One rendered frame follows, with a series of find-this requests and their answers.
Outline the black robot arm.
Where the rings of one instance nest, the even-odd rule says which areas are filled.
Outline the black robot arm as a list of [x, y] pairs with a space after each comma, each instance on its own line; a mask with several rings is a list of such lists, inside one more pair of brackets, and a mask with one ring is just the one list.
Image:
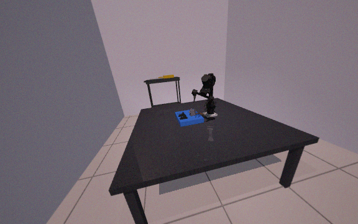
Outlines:
[[[203, 83], [203, 86], [208, 87], [209, 89], [202, 89], [200, 90], [200, 93], [205, 93], [205, 95], [208, 93], [209, 96], [213, 96], [213, 86], [216, 82], [216, 77], [213, 75], [213, 73], [204, 74], [202, 76], [201, 81]], [[206, 104], [206, 109], [208, 114], [214, 114], [215, 104], [214, 101], [210, 101]]]

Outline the blue flat deck plate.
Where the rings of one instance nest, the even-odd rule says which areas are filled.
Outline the blue flat deck plate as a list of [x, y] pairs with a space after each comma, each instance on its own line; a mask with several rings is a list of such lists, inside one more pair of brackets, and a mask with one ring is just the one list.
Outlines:
[[194, 116], [190, 116], [189, 111], [190, 110], [175, 112], [175, 116], [179, 122], [180, 127], [204, 122], [204, 118], [200, 114], [197, 114], [197, 111], [196, 115]]

